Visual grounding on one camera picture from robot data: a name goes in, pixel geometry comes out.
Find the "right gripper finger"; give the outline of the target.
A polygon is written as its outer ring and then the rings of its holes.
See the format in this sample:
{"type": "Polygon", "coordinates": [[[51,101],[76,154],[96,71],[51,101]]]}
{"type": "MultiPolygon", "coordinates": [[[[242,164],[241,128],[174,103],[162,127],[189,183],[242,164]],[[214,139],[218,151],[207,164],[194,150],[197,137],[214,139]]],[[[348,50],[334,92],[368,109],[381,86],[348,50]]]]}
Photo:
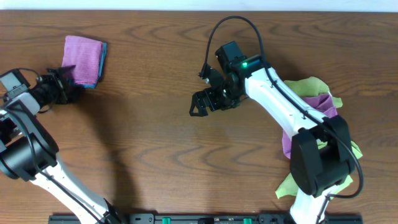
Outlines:
{"type": "Polygon", "coordinates": [[[190,116],[204,117],[208,116],[207,108],[210,111],[218,109],[215,92],[211,88],[206,88],[192,95],[192,103],[189,110],[190,116]]]}
{"type": "Polygon", "coordinates": [[[222,74],[213,69],[208,63],[203,66],[198,76],[204,80],[206,84],[210,85],[212,89],[218,88],[224,82],[222,74]]]}

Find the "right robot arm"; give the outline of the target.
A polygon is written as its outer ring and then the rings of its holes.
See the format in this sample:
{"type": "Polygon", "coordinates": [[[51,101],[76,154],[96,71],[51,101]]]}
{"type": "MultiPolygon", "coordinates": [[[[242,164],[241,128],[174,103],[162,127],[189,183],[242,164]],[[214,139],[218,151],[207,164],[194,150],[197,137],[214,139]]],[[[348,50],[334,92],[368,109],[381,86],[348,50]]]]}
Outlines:
{"type": "Polygon", "coordinates": [[[217,58],[223,71],[203,65],[199,77],[210,87],[193,94],[190,116],[235,108],[243,95],[258,102],[291,141],[290,173],[298,191],[290,216],[295,223],[324,222],[338,186],[358,168],[346,121],[304,102],[260,55],[217,58]]]}

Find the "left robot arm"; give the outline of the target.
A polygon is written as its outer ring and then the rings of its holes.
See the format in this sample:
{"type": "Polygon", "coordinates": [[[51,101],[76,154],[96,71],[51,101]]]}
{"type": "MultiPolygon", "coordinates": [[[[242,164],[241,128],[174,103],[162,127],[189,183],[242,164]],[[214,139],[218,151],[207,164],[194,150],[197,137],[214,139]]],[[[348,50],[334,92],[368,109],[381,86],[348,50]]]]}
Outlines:
{"type": "Polygon", "coordinates": [[[1,172],[43,188],[64,204],[71,215],[51,215],[49,223],[126,223],[103,197],[88,189],[61,160],[57,143],[39,123],[44,107],[76,101],[81,88],[69,85],[73,66],[50,68],[37,75],[35,86],[23,68],[1,75],[1,172]]]}

